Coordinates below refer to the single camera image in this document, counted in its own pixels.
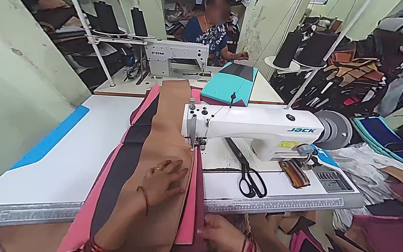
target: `necklace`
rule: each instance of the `necklace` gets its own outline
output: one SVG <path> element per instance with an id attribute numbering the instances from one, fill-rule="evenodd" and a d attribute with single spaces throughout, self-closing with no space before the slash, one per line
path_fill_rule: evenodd
<path id="1" fill-rule="evenodd" d="M 206 25 L 206 32 L 209 30 L 208 28 L 208 21 L 206 21 L 206 14 L 205 14 L 205 25 Z"/>

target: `scissors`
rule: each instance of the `scissors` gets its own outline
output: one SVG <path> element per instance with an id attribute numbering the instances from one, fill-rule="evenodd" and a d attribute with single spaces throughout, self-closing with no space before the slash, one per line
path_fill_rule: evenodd
<path id="1" fill-rule="evenodd" d="M 239 160 L 240 165 L 242 166 L 242 177 L 240 178 L 240 181 L 239 181 L 240 192 L 247 198 L 253 198 L 256 196 L 256 194 L 259 198 L 263 198 L 263 197 L 267 196 L 267 187 L 265 186 L 265 183 L 264 183 L 264 180 L 262 179 L 262 177 L 259 175 L 259 173 L 255 169 L 250 167 L 250 164 L 248 163 L 247 159 L 243 156 L 242 152 L 236 146 L 234 141 L 229 137 L 225 138 L 225 140 L 227 140 L 229 147 L 231 148 L 232 152 L 234 153 L 236 158 Z M 254 172 L 256 174 L 256 176 L 259 178 L 259 180 L 261 181 L 261 185 L 262 185 L 262 187 L 264 187 L 264 193 L 260 192 L 258 186 L 256 185 L 256 183 L 253 180 L 253 177 L 251 177 L 250 171 Z M 243 181 L 245 181 L 245 183 L 248 186 L 248 193 L 245 193 L 242 190 L 241 184 Z"/>

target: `jack logo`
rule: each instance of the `jack logo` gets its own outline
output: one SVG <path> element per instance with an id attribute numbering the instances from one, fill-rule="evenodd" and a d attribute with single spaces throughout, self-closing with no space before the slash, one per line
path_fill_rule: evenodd
<path id="1" fill-rule="evenodd" d="M 301 129 L 301 128 L 293 128 L 288 130 L 289 132 L 305 132 L 305 133 L 314 133 L 316 129 Z"/>

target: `warning label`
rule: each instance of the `warning label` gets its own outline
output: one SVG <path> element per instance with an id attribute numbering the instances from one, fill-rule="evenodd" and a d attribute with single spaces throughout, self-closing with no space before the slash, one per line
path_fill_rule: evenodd
<path id="1" fill-rule="evenodd" d="M 282 141 L 279 145 L 278 148 L 293 148 L 295 146 L 299 145 L 299 142 L 292 142 L 292 141 Z"/>

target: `ruler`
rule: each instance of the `ruler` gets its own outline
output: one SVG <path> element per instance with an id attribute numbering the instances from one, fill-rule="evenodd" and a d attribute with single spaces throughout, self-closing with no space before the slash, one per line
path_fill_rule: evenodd
<path id="1" fill-rule="evenodd" d="M 321 210 L 344 207 L 343 198 L 331 199 L 208 199 L 205 200 L 205 211 L 210 213 L 271 213 L 289 211 Z"/>

